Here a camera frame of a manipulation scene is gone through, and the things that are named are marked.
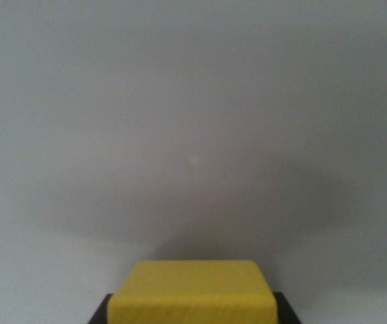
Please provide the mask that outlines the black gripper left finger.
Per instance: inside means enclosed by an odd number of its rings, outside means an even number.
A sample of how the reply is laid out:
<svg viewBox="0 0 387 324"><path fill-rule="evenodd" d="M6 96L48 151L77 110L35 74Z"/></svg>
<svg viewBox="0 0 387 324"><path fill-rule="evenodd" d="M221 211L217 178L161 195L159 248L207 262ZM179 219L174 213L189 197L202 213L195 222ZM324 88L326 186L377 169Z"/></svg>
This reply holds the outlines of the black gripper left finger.
<svg viewBox="0 0 387 324"><path fill-rule="evenodd" d="M99 304L94 314L88 321L88 324L107 324L107 305L113 295L107 294Z"/></svg>

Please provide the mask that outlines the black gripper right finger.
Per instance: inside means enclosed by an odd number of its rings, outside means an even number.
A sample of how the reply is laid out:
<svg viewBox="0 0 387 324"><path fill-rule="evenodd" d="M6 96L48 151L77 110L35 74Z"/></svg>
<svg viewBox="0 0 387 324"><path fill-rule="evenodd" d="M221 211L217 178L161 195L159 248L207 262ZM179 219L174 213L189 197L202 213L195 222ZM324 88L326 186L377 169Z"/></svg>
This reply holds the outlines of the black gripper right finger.
<svg viewBox="0 0 387 324"><path fill-rule="evenodd" d="M302 324L297 313L282 292L273 292L278 309L278 322L280 324Z"/></svg>

